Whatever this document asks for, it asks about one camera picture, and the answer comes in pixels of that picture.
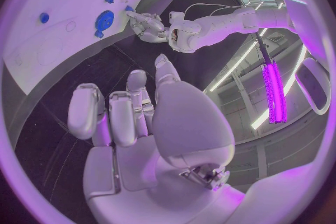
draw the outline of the black floor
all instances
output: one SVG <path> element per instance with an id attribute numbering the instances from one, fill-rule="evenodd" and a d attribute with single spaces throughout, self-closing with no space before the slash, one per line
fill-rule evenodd
<path id="1" fill-rule="evenodd" d="M 184 11 L 193 3 L 202 2 L 237 5 L 235 0 L 174 0 L 161 16 L 164 24 L 169 25 L 170 11 Z M 208 16 L 217 8 L 195 6 L 186 18 L 194 20 Z M 218 15 L 232 11 L 223 10 Z M 76 139 L 67 129 L 67 111 L 73 90 L 80 83 L 92 82 L 107 98 L 113 91 L 125 90 L 130 71 L 143 69 L 147 72 L 148 92 L 154 100 L 154 60 L 160 53 L 173 62 L 182 80 L 203 90 L 245 38 L 242 34 L 232 34 L 216 45 L 183 54 L 174 52 L 166 43 L 144 43 L 131 36 L 84 60 L 42 97 L 26 121 L 16 146 L 22 167 L 43 196 L 72 221 L 96 223 L 82 189 L 84 164 L 92 142 Z"/>

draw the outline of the glowing purple bar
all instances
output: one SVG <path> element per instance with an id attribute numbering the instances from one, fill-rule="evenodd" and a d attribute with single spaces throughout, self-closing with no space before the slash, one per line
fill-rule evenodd
<path id="1" fill-rule="evenodd" d="M 282 86 L 282 81 L 281 81 L 281 76 L 280 76 L 280 72 L 278 69 L 278 65 L 275 61 L 273 61 L 273 69 L 276 73 L 277 82 L 278 82 L 278 88 L 279 88 L 279 94 L 280 94 L 280 100 L 281 100 L 281 108 L 282 108 L 282 122 L 287 122 L 286 99 L 284 98 L 283 86 Z"/>
<path id="2" fill-rule="evenodd" d="M 270 80 L 267 66 L 264 66 L 263 77 L 264 77 L 264 83 L 265 83 L 266 95 L 267 95 L 267 101 L 268 101 L 269 123 L 275 123 L 276 118 L 274 114 L 274 105 L 273 105 L 273 87 L 272 87 L 272 82 Z"/>

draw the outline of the white robotic arm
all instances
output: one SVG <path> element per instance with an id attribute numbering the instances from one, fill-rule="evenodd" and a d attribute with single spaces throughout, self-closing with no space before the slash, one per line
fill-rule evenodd
<path id="1" fill-rule="evenodd" d="M 295 32 L 286 9 L 267 8 L 255 10 L 244 7 L 232 14 L 207 16 L 195 21 L 184 19 L 183 12 L 170 12 L 170 28 L 164 27 L 157 15 L 137 14 L 128 11 L 130 25 L 139 38 L 146 42 L 168 42 L 179 52 L 193 53 L 225 39 L 233 32 L 248 34 L 259 28 L 285 28 Z"/>

